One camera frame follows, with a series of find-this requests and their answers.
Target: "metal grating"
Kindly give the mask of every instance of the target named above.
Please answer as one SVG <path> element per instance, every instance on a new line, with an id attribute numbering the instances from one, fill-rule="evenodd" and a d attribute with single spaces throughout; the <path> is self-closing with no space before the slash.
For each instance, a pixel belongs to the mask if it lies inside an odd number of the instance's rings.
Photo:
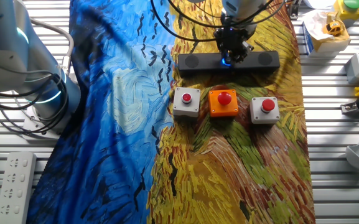
<path id="1" fill-rule="evenodd" d="M 70 1 L 26 1 L 30 16 L 68 30 Z M 302 15 L 309 8 L 300 8 L 300 19 L 293 21 L 302 62 L 302 84 L 307 120 L 310 169 L 314 188 L 315 214 L 318 224 L 359 224 L 359 172 L 344 158 L 345 148 L 359 141 L 359 120 L 343 116 L 340 105 L 355 100 L 353 85 L 348 84 L 343 66 L 359 52 L 359 21 L 349 28 L 352 38 L 348 48 L 333 60 L 308 59 L 302 31 Z M 68 41 L 50 30 L 35 26 L 43 43 L 61 62 Z M 13 106 L 12 100 L 3 100 Z M 9 111 L 14 121 L 22 124 L 20 111 Z M 0 125 L 0 188 L 7 154 L 31 151 L 37 155 L 33 188 L 54 148 L 54 141 L 27 142 Z"/>

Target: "emergency stop button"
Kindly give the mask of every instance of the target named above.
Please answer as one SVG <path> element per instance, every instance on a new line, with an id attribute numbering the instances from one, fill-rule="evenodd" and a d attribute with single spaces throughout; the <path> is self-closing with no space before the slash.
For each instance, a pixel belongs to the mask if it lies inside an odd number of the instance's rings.
<path id="1" fill-rule="evenodd" d="M 269 113 L 271 112 L 275 107 L 274 101 L 271 99 L 265 99 L 264 101 L 262 101 L 262 106 L 261 106 L 261 110 L 264 111 L 265 113 Z"/>
<path id="2" fill-rule="evenodd" d="M 190 103 L 192 101 L 192 95 L 190 93 L 184 93 L 182 95 L 182 102 Z"/>
<path id="3" fill-rule="evenodd" d="M 218 95 L 218 102 L 222 105 L 228 105 L 231 102 L 231 95 L 228 92 L 221 92 Z"/>

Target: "yellow box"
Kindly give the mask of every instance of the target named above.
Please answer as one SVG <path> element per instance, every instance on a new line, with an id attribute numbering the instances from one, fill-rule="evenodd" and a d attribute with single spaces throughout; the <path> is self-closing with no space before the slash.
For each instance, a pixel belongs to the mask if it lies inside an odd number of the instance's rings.
<path id="1" fill-rule="evenodd" d="M 338 12 L 337 18 L 342 20 L 346 28 L 351 27 L 353 23 L 359 19 L 359 8 L 354 11 L 350 11 L 344 4 L 343 0 L 336 0 L 334 3 L 334 10 Z"/>

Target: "black cable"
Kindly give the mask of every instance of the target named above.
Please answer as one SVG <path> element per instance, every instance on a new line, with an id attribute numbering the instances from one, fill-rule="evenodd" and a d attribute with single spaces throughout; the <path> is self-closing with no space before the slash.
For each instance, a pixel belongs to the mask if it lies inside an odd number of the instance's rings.
<path id="1" fill-rule="evenodd" d="M 197 5 L 197 3 L 195 3 L 195 5 L 196 5 L 196 7 L 199 9 L 199 10 L 201 10 L 202 12 L 204 12 L 206 15 L 208 15 L 208 16 L 211 16 L 211 17 L 214 17 L 214 18 L 221 18 L 220 16 L 214 16 L 214 15 L 211 15 L 211 14 L 209 14 L 208 12 L 206 12 L 204 9 L 202 9 L 200 6 L 198 6 Z"/>
<path id="2" fill-rule="evenodd" d="M 210 0 L 210 10 L 211 10 L 211 13 L 212 13 L 212 4 L 211 4 L 211 0 Z"/>
<path id="3" fill-rule="evenodd" d="M 51 81 L 52 79 L 52 76 L 44 82 L 44 84 L 42 84 L 40 87 L 36 88 L 35 90 L 32 90 L 32 91 L 28 91 L 27 93 L 21 93 L 21 94 L 5 94 L 5 93 L 0 93 L 0 96 L 3 96 L 3 97 L 24 97 L 24 96 L 30 96 L 30 95 L 33 95 L 34 93 L 37 93 L 38 91 L 44 89 L 48 84 L 49 84 L 49 81 Z"/>
<path id="4" fill-rule="evenodd" d="M 50 81 L 51 79 L 53 79 L 53 77 L 54 77 L 54 76 L 51 76 L 51 77 L 48 78 L 48 81 L 46 81 L 47 84 L 49 84 L 49 81 Z M 41 98 L 41 96 L 42 96 L 42 94 L 43 94 L 45 88 L 47 87 L 47 84 L 44 83 L 44 84 L 42 85 L 43 87 L 42 87 L 42 89 L 41 89 L 42 92 L 39 93 L 39 94 L 37 95 L 37 97 L 36 97 L 33 101 L 31 101 L 30 103 L 26 104 L 25 106 L 19 106 L 19 107 L 13 108 L 13 107 L 10 107 L 10 106 L 4 106 L 4 105 L 1 105 L 1 104 L 0 104 L 0 108 L 6 109 L 6 110 L 24 110 L 24 109 L 29 108 L 30 106 L 34 105 L 34 104 Z"/>
<path id="5" fill-rule="evenodd" d="M 239 22 L 234 22 L 230 25 L 227 26 L 215 26 L 215 25 L 210 25 L 210 24 L 205 24 L 202 22 L 199 22 L 195 19 L 190 18 L 189 16 L 187 16 L 186 14 L 184 14 L 178 7 L 175 6 L 175 4 L 171 1 L 168 0 L 169 4 L 175 9 L 175 11 L 177 11 L 182 17 L 188 19 L 191 22 L 194 22 L 198 25 L 204 26 L 204 27 L 209 27 L 209 28 L 225 28 L 225 27 L 231 27 L 231 26 L 235 26 L 235 25 L 239 25 L 242 24 L 244 22 L 249 21 L 250 19 L 252 19 L 253 17 L 255 17 L 256 15 L 258 15 L 260 12 L 262 12 L 263 10 L 265 10 L 274 0 L 269 0 L 263 7 L 259 8 L 256 12 L 254 12 L 252 15 L 250 15 L 249 17 L 247 17 L 246 19 L 242 19 Z"/>
<path id="6" fill-rule="evenodd" d="M 287 4 L 287 3 L 290 3 L 290 2 L 293 2 L 293 1 L 296 1 L 296 0 L 290 0 L 290 1 L 284 1 L 284 2 Z M 273 8 L 274 6 L 278 6 L 278 5 L 282 4 L 282 3 L 283 3 L 283 2 L 276 3 L 276 4 L 274 4 L 273 6 L 267 7 L 266 9 L 271 9 L 271 8 Z"/>
<path id="7" fill-rule="evenodd" d="M 156 10 L 156 6 L 154 5 L 154 1 L 150 0 L 150 3 L 152 5 L 152 10 L 154 15 L 156 16 L 157 20 L 160 22 L 160 25 L 171 35 L 173 35 L 176 38 L 182 39 L 182 40 L 187 40 L 187 41 L 193 41 L 193 42 L 210 42 L 210 41 L 216 41 L 218 40 L 217 38 L 212 38 L 212 39 L 191 39 L 191 38 L 187 38 L 187 37 L 182 37 L 181 35 L 177 35 L 176 33 L 172 32 L 161 20 L 159 14 L 157 13 Z"/>
<path id="8" fill-rule="evenodd" d="M 281 3 L 281 5 L 279 6 L 279 8 L 278 9 L 276 9 L 276 11 L 274 11 L 272 14 L 270 14 L 269 16 L 267 16 L 267 17 L 265 17 L 265 18 L 263 18 L 263 19 L 261 19 L 261 20 L 259 20 L 259 21 L 256 21 L 256 22 L 250 22 L 250 23 L 248 23 L 248 25 L 255 25 L 255 24 L 259 24 L 259 23 L 261 23 L 261 22 L 264 22 L 264 21 L 266 21 L 266 20 L 268 20 L 268 19 L 270 19 L 270 18 L 272 18 L 274 15 L 276 15 L 280 10 L 281 10 L 281 8 L 283 8 L 283 6 L 286 4 L 286 2 L 285 1 L 283 1 L 282 3 Z"/>
<path id="9" fill-rule="evenodd" d="M 20 134 L 34 134 L 34 133 L 43 133 L 43 132 L 46 132 L 46 131 L 49 131 L 51 130 L 52 128 L 56 127 L 56 125 L 59 124 L 59 122 L 63 119 L 64 117 L 64 114 L 67 112 L 67 108 L 68 108 L 68 93 L 67 93 L 67 88 L 65 86 L 64 83 L 60 82 L 60 77 L 58 75 L 56 75 L 55 77 L 57 77 L 57 80 L 54 80 L 56 83 L 58 83 L 58 85 L 60 85 L 62 88 L 61 88 L 61 97 L 63 98 L 64 97 L 64 101 L 62 100 L 61 101 L 61 107 L 64 106 L 64 109 L 62 110 L 62 113 L 60 113 L 58 116 L 59 116 L 59 119 L 56 119 L 56 120 L 53 120 L 47 124 L 45 124 L 44 127 L 42 128 L 39 128 L 39 129 L 36 129 L 36 130 L 26 130 L 20 126 L 18 126 L 16 123 L 14 123 L 13 121 L 11 121 L 6 113 L 4 112 L 3 109 L 1 109 L 1 113 L 4 115 L 4 117 L 11 123 L 13 124 L 15 127 L 23 130 L 23 131 L 19 131 L 19 130 L 15 130 L 15 129 L 12 129 L 10 128 L 9 126 L 7 126 L 3 121 L 1 121 L 0 119 L 0 123 L 5 127 L 7 128 L 8 130 L 10 131 L 14 131 L 16 133 L 20 133 Z"/>

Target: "white power strip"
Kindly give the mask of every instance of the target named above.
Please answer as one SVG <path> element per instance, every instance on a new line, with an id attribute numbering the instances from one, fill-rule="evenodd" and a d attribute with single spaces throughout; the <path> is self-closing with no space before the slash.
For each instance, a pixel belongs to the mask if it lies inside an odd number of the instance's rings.
<path id="1" fill-rule="evenodd" d="M 25 224 L 35 169 L 35 154 L 9 153 L 0 194 L 0 224 Z"/>

